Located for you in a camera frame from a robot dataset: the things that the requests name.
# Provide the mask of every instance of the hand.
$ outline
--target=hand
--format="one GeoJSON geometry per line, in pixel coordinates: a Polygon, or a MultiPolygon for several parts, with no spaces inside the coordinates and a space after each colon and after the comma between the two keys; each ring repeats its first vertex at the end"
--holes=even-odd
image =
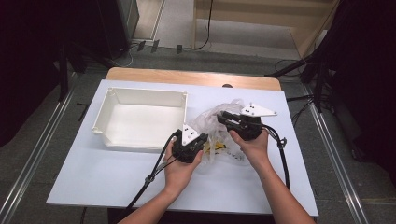
{"type": "Polygon", "coordinates": [[[184,163],[172,156],[173,145],[174,141],[169,142],[164,156],[168,162],[175,161],[165,167],[165,188],[163,190],[177,197],[189,184],[192,172],[202,160],[203,151],[200,150],[197,153],[193,163],[184,163]]]}
{"type": "Polygon", "coordinates": [[[268,162],[268,132],[263,129],[262,133],[254,140],[245,141],[236,131],[230,131],[231,138],[241,147],[241,150],[247,156],[250,164],[257,170],[262,162],[268,162]]]}

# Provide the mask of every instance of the white plastic container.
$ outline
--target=white plastic container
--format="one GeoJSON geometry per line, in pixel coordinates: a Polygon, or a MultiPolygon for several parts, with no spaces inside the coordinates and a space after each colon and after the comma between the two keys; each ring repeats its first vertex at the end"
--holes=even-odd
{"type": "Polygon", "coordinates": [[[109,88],[92,131],[108,147],[159,152],[183,127],[187,93],[109,88]]]}

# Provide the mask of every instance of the black cable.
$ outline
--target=black cable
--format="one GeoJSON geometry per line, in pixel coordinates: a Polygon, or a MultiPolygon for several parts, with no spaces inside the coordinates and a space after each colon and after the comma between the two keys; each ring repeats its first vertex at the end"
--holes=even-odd
{"type": "Polygon", "coordinates": [[[81,218],[79,219],[79,223],[80,224],[84,224],[84,218],[85,218],[85,213],[86,212],[87,212],[87,207],[84,207],[84,209],[82,209],[81,218]]]}
{"type": "MultiPolygon", "coordinates": [[[[206,31],[209,32],[207,30],[206,19],[204,19],[204,26],[205,26],[206,31]]],[[[210,46],[209,46],[209,49],[207,49],[207,50],[210,50],[212,48],[212,43],[210,41],[209,41],[209,44],[210,44],[210,46]]]]}
{"type": "Polygon", "coordinates": [[[285,185],[290,190],[289,168],[288,168],[288,163],[286,162],[285,150],[283,149],[286,144],[286,138],[283,139],[283,143],[282,143],[279,134],[277,134],[274,128],[265,124],[262,124],[262,127],[268,130],[268,132],[271,133],[270,135],[273,136],[276,140],[277,148],[279,148],[280,159],[282,160],[283,172],[285,173],[285,185]]]}
{"type": "MultiPolygon", "coordinates": [[[[112,223],[118,223],[119,221],[121,221],[123,218],[126,217],[126,215],[128,215],[128,213],[131,211],[132,207],[134,206],[134,204],[137,202],[137,200],[139,200],[140,196],[142,196],[143,192],[145,192],[146,188],[149,186],[149,184],[154,181],[154,177],[159,173],[157,172],[157,167],[160,164],[161,158],[163,157],[163,153],[165,152],[166,148],[169,145],[169,142],[172,140],[172,138],[174,136],[178,136],[179,132],[181,132],[181,130],[177,130],[176,132],[172,133],[171,136],[169,136],[168,140],[166,141],[165,145],[163,146],[163,151],[160,154],[160,157],[158,158],[157,162],[155,163],[155,166],[151,172],[151,174],[149,174],[146,179],[145,179],[145,184],[143,185],[143,187],[139,190],[139,192],[137,192],[136,196],[134,196],[134,199],[128,204],[127,207],[125,207],[125,209],[113,220],[112,223]]],[[[170,165],[172,162],[174,162],[176,159],[174,159],[173,161],[167,163],[162,169],[164,169],[166,166],[170,165]]]]}
{"type": "Polygon", "coordinates": [[[206,44],[207,41],[209,41],[209,37],[210,37],[210,19],[212,18],[212,9],[213,9],[213,0],[210,1],[210,9],[209,9],[209,19],[207,21],[207,39],[205,41],[205,43],[199,47],[198,49],[202,49],[206,44]]]}
{"type": "MultiPolygon", "coordinates": [[[[278,72],[279,70],[276,68],[277,67],[277,65],[279,64],[279,63],[283,63],[283,62],[287,62],[287,61],[290,61],[290,62],[297,62],[297,60],[292,60],[292,59],[284,59],[284,60],[280,60],[280,61],[277,61],[276,63],[275,63],[275,65],[274,65],[274,69],[278,72]]],[[[285,74],[284,76],[285,77],[297,77],[297,76],[299,76],[302,72],[300,71],[300,67],[298,67],[297,68],[297,71],[298,71],[298,73],[297,74],[285,74]]]]}
{"type": "Polygon", "coordinates": [[[306,103],[306,104],[303,106],[303,108],[302,108],[297,114],[295,114],[295,115],[291,118],[291,121],[294,121],[294,122],[293,122],[293,128],[296,127],[296,124],[297,124],[297,121],[298,121],[299,117],[300,117],[301,114],[306,110],[306,108],[307,108],[310,104],[312,104],[312,102],[313,102],[312,99],[309,100],[308,103],[306,103]]]}
{"type": "MultiPolygon", "coordinates": [[[[286,102],[291,102],[291,101],[298,101],[298,100],[306,100],[306,99],[313,99],[315,95],[310,94],[310,95],[304,95],[304,96],[297,96],[297,97],[290,97],[286,98],[286,102]]],[[[321,94],[320,99],[323,101],[328,101],[330,95],[327,94],[321,94]]]]}

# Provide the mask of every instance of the plastic bag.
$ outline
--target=plastic bag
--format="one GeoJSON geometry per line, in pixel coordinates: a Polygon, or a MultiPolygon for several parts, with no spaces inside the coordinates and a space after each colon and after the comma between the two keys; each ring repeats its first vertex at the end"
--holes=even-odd
{"type": "Polygon", "coordinates": [[[221,104],[206,110],[188,122],[188,125],[198,133],[208,134],[208,141],[204,146],[203,164],[212,163],[215,159],[242,165],[248,164],[240,146],[233,141],[225,125],[219,123],[217,118],[220,111],[239,114],[243,107],[243,100],[235,99],[229,104],[221,104]]]}

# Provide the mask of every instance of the black curtain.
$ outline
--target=black curtain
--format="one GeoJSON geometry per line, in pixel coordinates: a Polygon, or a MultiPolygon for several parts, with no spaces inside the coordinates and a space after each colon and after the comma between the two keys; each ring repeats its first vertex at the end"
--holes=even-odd
{"type": "Polygon", "coordinates": [[[330,83],[360,127],[351,142],[396,185],[396,3],[341,2],[337,14],[348,14],[329,49],[330,83]]]}
{"type": "Polygon", "coordinates": [[[0,147],[59,82],[56,8],[55,1],[1,1],[0,147]]]}

